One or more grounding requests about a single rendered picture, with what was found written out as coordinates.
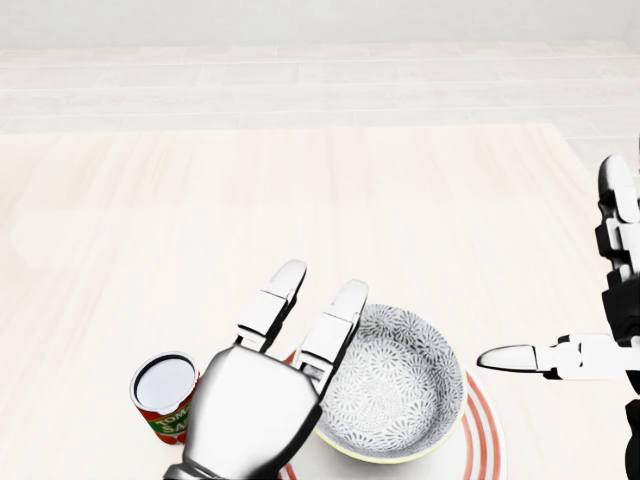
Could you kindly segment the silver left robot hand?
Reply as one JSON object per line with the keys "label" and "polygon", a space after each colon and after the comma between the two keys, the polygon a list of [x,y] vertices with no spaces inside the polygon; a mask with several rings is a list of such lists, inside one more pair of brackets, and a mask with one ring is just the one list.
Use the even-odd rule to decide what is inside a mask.
{"label": "silver left robot hand", "polygon": [[212,358],[191,401],[180,463],[225,480],[277,480],[312,433],[369,287],[346,282],[287,364],[267,351],[306,272],[304,262],[286,262],[242,313],[232,346]]}

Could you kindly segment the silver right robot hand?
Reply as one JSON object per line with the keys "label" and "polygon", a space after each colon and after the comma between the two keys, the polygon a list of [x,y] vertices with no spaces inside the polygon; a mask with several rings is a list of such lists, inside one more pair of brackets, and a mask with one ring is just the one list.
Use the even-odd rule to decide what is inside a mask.
{"label": "silver right robot hand", "polygon": [[609,334],[569,334],[552,346],[510,345],[482,353],[476,365],[491,370],[541,374],[548,380],[628,379],[638,398],[625,407],[631,438],[625,451],[628,480],[640,480],[640,197],[621,155],[598,171],[595,229],[599,255],[611,262],[602,302]]}

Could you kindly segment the patterned grey white bowl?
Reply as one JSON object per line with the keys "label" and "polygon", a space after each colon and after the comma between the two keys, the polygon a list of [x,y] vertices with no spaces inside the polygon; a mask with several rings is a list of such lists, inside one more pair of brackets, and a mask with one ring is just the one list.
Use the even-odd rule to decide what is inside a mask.
{"label": "patterned grey white bowl", "polygon": [[411,311],[368,304],[315,432],[351,458],[406,463],[449,439],[467,397],[464,366],[440,330]]}

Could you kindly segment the white plate with red rings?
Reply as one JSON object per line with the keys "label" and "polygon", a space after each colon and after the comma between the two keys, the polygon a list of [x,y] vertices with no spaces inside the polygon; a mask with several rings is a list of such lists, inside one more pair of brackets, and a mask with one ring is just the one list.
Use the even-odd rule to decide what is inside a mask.
{"label": "white plate with red rings", "polygon": [[279,480],[507,480],[502,426],[479,379],[467,373],[467,406],[445,444],[417,460],[373,464],[351,458],[312,435]]}

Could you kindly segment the red tomato sauce tin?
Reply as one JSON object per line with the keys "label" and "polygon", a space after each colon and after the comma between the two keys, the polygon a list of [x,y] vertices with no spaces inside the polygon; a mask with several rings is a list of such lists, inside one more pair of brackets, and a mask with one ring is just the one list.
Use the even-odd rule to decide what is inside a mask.
{"label": "red tomato sauce tin", "polygon": [[186,443],[190,404],[199,379],[193,358],[179,351],[155,355],[134,373],[130,398],[162,442]]}

